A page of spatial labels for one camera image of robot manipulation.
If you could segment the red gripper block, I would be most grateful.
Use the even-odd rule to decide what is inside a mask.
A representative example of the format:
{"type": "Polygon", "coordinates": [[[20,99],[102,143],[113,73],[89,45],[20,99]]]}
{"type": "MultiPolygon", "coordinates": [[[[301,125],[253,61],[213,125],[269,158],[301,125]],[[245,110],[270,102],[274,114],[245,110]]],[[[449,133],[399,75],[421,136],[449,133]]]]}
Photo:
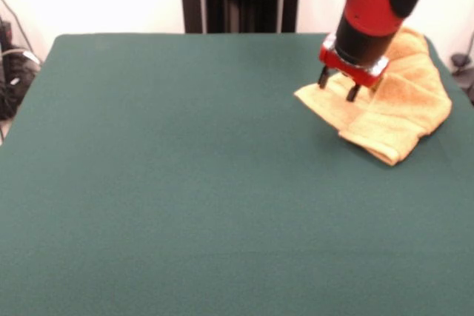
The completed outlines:
{"type": "Polygon", "coordinates": [[[380,57],[369,67],[350,64],[336,52],[335,33],[330,33],[323,40],[319,52],[319,60],[324,65],[317,82],[322,90],[327,85],[330,69],[338,70],[348,75],[354,81],[355,85],[350,89],[346,97],[346,100],[349,102],[354,102],[361,86],[373,86],[383,75],[389,64],[389,59],[386,56],[380,57]]]}

